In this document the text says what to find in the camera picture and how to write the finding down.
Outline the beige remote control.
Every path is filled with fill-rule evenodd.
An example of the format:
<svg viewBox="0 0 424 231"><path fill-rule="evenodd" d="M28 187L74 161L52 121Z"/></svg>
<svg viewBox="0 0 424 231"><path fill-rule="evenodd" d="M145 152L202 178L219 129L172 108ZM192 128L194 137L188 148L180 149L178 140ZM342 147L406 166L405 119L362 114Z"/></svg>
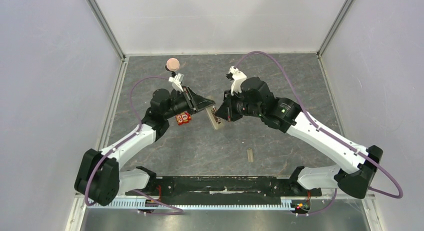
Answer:
<svg viewBox="0 0 424 231"><path fill-rule="evenodd" d="M217 109L215 99L212 95L209 95L206 98L213 101L213 104L205 108L209 121L215 130L219 130L223 128L225 124L219 117L216 116Z"/></svg>

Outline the beige battery cover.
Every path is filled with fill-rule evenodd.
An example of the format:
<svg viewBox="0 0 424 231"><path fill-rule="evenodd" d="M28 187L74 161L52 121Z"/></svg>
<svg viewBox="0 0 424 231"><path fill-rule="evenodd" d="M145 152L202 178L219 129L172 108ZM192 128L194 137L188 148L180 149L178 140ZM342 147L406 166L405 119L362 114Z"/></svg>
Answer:
<svg viewBox="0 0 424 231"><path fill-rule="evenodd" d="M248 160L249 163L254 162L254 153L253 153L253 150L251 148L247 149L247 160Z"/></svg>

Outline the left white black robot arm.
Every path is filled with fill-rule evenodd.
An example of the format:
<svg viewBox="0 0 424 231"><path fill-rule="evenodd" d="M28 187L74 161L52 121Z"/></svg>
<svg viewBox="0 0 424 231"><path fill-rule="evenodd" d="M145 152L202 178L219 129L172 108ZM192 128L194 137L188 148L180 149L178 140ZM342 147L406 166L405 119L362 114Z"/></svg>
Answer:
<svg viewBox="0 0 424 231"><path fill-rule="evenodd" d="M194 115L213 105L215 101L196 94L188 86L181 91L155 90L141 123L130 133L100 151L91 148L84 153L74 189L88 202L102 206L133 190L152 195L157 189L154 172L145 168L122 171L122 167L165 134L169 119L183 113Z"/></svg>

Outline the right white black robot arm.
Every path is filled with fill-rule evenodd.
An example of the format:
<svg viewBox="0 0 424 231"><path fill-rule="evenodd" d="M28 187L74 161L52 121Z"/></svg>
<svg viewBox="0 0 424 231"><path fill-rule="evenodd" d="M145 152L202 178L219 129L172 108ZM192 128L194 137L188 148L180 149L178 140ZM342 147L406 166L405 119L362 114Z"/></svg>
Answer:
<svg viewBox="0 0 424 231"><path fill-rule="evenodd" d="M215 115L235 122L244 116L257 117L269 128L296 137L326 155L335 165L298 166L290 176L289 190L302 195L307 190L341 189L347 195L363 199L377 172L383 150L376 145L365 147L349 141L314 119L301 106L286 97L274 97L266 82L251 77L238 91L226 90Z"/></svg>

